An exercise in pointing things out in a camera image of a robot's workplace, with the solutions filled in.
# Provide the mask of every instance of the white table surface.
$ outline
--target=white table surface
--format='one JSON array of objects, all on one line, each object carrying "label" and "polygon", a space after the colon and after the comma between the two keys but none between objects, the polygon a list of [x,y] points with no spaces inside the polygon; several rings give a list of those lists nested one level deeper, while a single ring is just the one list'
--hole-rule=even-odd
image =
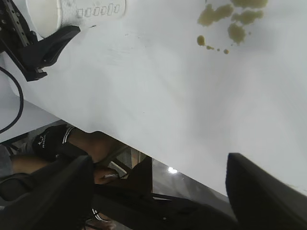
[{"label": "white table surface", "polygon": [[269,0],[240,46],[230,18],[197,23],[205,7],[128,0],[121,20],[77,35],[44,79],[27,83],[7,57],[6,66],[31,103],[223,194],[229,152],[307,194],[307,1]]}]

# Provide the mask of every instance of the sock logo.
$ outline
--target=sock logo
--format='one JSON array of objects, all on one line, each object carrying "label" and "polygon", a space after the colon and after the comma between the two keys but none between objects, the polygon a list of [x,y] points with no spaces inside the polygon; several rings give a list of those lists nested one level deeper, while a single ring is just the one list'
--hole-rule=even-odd
[{"label": "sock logo", "polygon": [[46,136],[40,136],[39,137],[39,142],[37,143],[39,146],[42,146],[43,148],[45,148],[45,141],[46,141]]}]

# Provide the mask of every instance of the black clamp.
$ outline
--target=black clamp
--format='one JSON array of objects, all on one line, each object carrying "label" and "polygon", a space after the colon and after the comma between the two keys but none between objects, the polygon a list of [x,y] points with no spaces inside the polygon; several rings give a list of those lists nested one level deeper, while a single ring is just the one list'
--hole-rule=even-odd
[{"label": "black clamp", "polygon": [[12,0],[0,0],[0,53],[5,51],[27,81],[47,75],[43,67],[57,62],[60,53],[78,33],[78,26],[66,26],[38,41]]}]

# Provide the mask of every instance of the floor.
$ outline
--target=floor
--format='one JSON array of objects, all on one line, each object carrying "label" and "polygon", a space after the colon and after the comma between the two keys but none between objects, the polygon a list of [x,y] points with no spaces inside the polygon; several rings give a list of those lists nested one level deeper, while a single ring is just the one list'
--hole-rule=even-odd
[{"label": "floor", "polygon": [[[63,121],[53,123],[51,125],[64,124]],[[29,133],[28,139],[35,137],[44,131],[47,127],[34,130]],[[146,157],[145,154],[140,153],[135,149],[127,149],[118,156],[118,160],[132,168],[137,163],[142,161]],[[119,170],[115,165],[110,164],[111,168],[116,169],[120,176],[125,173]],[[213,206],[225,214],[234,217],[231,210],[228,198],[203,184],[187,177],[186,175],[177,172],[177,170],[168,167],[167,165],[153,159],[153,192],[157,194],[164,194],[169,196],[176,196],[181,198],[187,198],[200,204]],[[129,230],[129,228],[117,223],[116,230]]]}]

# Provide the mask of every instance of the liquid droplet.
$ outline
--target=liquid droplet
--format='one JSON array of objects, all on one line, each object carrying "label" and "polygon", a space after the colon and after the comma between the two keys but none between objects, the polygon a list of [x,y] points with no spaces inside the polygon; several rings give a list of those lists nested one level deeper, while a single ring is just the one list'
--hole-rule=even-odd
[{"label": "liquid droplet", "polygon": [[244,42],[246,33],[242,26],[232,23],[228,27],[228,35],[230,39],[239,45],[241,42]]},{"label": "liquid droplet", "polygon": [[234,6],[242,8],[263,8],[269,0],[231,0]]},{"label": "liquid droplet", "polygon": [[230,17],[233,11],[234,8],[230,4],[220,6],[216,10],[212,8],[212,4],[208,4],[206,9],[201,13],[197,22],[203,26],[209,26],[213,22],[218,22],[223,18]]},{"label": "liquid droplet", "polygon": [[243,25],[252,24],[257,18],[263,17],[263,11],[244,11],[241,14],[234,13],[231,20],[241,22]]},{"label": "liquid droplet", "polygon": [[208,50],[209,50],[209,49],[214,50],[214,47],[212,47],[212,46],[207,46],[207,49],[208,49]]},{"label": "liquid droplet", "polygon": [[197,37],[197,44],[199,46],[205,46],[206,45],[204,36],[200,35],[200,36]]}]

